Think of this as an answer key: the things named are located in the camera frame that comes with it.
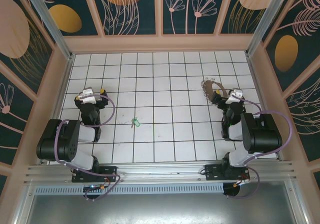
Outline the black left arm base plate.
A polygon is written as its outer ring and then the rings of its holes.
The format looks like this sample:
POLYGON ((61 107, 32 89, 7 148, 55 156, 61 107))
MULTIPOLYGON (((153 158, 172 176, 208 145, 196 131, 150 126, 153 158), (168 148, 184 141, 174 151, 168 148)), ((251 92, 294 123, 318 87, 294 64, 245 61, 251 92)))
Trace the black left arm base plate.
POLYGON ((95 170, 89 170, 89 172, 97 173, 99 175, 92 175, 73 169, 71 178, 72 183, 102 183, 107 182, 107 179, 110 182, 116 181, 116 166, 101 166, 95 170))

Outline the grey metal sheet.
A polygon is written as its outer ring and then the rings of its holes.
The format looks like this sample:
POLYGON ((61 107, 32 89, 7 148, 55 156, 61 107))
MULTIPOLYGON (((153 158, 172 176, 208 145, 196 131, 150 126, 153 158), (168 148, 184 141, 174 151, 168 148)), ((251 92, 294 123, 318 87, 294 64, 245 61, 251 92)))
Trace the grey metal sheet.
POLYGON ((290 182, 263 182, 246 199, 222 193, 125 194, 99 201, 33 186, 16 224, 312 224, 290 182))

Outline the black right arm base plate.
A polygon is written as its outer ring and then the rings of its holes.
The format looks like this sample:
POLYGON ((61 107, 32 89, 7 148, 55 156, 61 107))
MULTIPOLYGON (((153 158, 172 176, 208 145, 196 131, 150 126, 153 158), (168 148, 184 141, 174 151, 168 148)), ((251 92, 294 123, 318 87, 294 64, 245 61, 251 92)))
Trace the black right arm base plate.
POLYGON ((246 167, 233 167, 222 164, 209 164, 204 166, 206 180, 219 181, 223 183, 234 183, 237 181, 249 181, 250 175, 246 167))

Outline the aluminium corner post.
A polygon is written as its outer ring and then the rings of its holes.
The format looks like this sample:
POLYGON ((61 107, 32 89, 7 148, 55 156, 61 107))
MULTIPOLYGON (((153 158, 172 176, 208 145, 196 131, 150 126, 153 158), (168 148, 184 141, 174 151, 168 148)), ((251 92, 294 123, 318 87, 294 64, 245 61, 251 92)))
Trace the aluminium corner post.
POLYGON ((263 36, 265 35, 268 27, 271 25, 278 10, 281 8, 284 0, 271 0, 269 6, 266 8, 253 36, 245 51, 246 57, 250 58, 255 53, 257 47, 261 43, 263 36))
POLYGON ((72 53, 70 52, 61 31, 58 29, 55 21, 53 20, 43 0, 30 0, 30 1, 35 7, 38 14, 42 17, 44 24, 46 25, 47 29, 49 30, 56 44, 62 51, 63 55, 67 58, 67 60, 70 60, 72 57, 72 53))

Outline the steel keyring bunch with plates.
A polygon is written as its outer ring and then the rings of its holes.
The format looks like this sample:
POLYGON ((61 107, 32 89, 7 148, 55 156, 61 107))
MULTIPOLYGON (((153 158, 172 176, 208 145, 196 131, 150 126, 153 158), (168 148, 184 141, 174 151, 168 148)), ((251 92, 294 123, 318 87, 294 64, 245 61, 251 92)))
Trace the steel keyring bunch with plates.
POLYGON ((224 86, 221 83, 216 82, 214 79, 206 78, 205 80, 202 81, 201 87, 203 89, 204 95, 206 96, 207 100, 210 101, 210 103, 212 104, 215 104, 215 105, 217 104, 217 101, 216 101, 217 95, 220 95, 221 97, 227 96, 227 92, 224 86), (213 88, 213 85, 218 86, 219 93, 213 88))

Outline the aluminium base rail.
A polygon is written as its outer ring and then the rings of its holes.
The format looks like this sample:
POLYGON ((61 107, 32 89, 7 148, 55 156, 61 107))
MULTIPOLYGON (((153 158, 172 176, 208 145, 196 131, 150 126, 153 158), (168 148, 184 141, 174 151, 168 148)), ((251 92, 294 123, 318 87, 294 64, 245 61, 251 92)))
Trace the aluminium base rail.
MULTIPOLYGON (((121 184, 160 184, 160 183, 196 183, 205 182, 200 171, 207 164, 219 164, 220 161, 182 161, 159 163, 120 163, 115 164, 121 184)), ((295 180, 297 174, 290 161, 277 159, 257 159, 249 163, 256 170, 260 181, 295 180)), ((24 183, 35 184, 71 184, 72 173, 63 165, 32 165, 23 177, 24 183)))

